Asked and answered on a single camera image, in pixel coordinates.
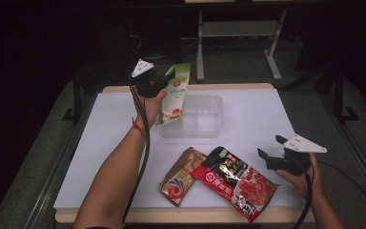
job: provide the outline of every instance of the forearm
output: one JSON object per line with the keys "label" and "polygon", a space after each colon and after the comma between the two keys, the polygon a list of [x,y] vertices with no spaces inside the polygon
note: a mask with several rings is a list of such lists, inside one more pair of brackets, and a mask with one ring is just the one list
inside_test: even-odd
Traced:
{"label": "forearm", "polygon": [[131,127],[99,169],[80,208],[74,228],[79,221],[85,221],[84,226],[117,228],[121,225],[125,206],[136,183],[144,147],[145,137]]}
{"label": "forearm", "polygon": [[324,196],[314,195],[311,209],[316,226],[319,229],[345,229],[343,221],[338,217],[330,201]]}

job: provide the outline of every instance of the bracelet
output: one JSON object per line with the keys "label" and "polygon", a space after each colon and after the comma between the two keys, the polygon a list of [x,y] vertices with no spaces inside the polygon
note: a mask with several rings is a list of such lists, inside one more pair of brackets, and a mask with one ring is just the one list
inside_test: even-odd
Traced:
{"label": "bracelet", "polygon": [[145,136],[145,132],[144,132],[144,130],[142,130],[142,128],[141,128],[141,127],[139,127],[139,126],[135,123],[135,121],[133,120],[133,117],[132,117],[132,126],[133,126],[136,130],[138,130],[138,131],[141,133],[141,135]]}

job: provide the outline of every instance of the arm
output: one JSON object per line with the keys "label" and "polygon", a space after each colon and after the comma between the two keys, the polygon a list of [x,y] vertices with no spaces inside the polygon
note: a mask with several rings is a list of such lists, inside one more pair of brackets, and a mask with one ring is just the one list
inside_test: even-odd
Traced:
{"label": "arm", "polygon": [[[314,154],[310,154],[311,163],[314,166],[314,183],[313,183],[313,198],[311,209],[314,213],[315,222],[319,229],[343,229],[346,228],[342,220],[338,217],[335,209],[330,201],[326,198],[323,188],[323,180],[320,174],[317,160]],[[296,191],[303,197],[307,198],[308,188],[303,175],[297,177],[284,170],[277,170],[276,173],[292,183]],[[308,174],[312,177],[313,169],[308,170]]]}
{"label": "arm", "polygon": [[[166,90],[162,90],[157,97],[145,99],[150,128],[156,121],[161,101],[166,94]],[[144,130],[144,123],[139,113],[135,123]],[[135,186],[145,141],[146,138],[138,129],[134,127],[129,129],[97,172],[82,202],[73,228],[92,226],[122,228],[124,209]]]}

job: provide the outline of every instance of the clear plastic container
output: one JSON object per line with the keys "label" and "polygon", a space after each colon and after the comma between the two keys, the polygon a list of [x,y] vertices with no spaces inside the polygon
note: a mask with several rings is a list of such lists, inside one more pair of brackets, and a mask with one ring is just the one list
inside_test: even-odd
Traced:
{"label": "clear plastic container", "polygon": [[180,120],[161,126],[167,138],[213,138],[224,122],[222,98],[218,95],[187,94]]}

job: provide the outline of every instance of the hand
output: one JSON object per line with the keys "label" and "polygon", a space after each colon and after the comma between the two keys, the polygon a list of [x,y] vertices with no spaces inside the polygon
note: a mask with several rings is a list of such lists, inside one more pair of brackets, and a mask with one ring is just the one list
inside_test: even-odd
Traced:
{"label": "hand", "polygon": [[[315,199],[315,197],[321,197],[322,195],[324,196],[325,191],[323,188],[323,180],[322,180],[322,176],[320,174],[319,167],[317,165],[317,160],[316,160],[315,155],[310,154],[310,159],[311,159],[312,166],[307,171],[307,174],[313,180],[313,194],[314,194],[313,199]],[[291,184],[293,184],[296,191],[299,193],[299,195],[302,196],[304,199],[307,199],[308,187],[307,187],[307,183],[306,183],[304,175],[295,176],[295,175],[288,173],[285,170],[277,170],[275,173],[277,175],[279,175],[280,177],[283,177],[284,179],[286,179]]]}
{"label": "hand", "polygon": [[[148,119],[148,125],[151,128],[153,124],[156,122],[156,118],[159,113],[160,105],[162,103],[162,100],[166,97],[168,94],[166,89],[163,89],[159,92],[159,94],[156,97],[153,98],[144,98],[141,95],[138,95],[139,102],[141,103],[142,107],[145,109],[147,119]],[[137,117],[135,120],[135,123],[140,126],[142,129],[144,129],[144,123],[142,121],[142,116],[137,107],[135,106],[135,109],[137,110]]]}

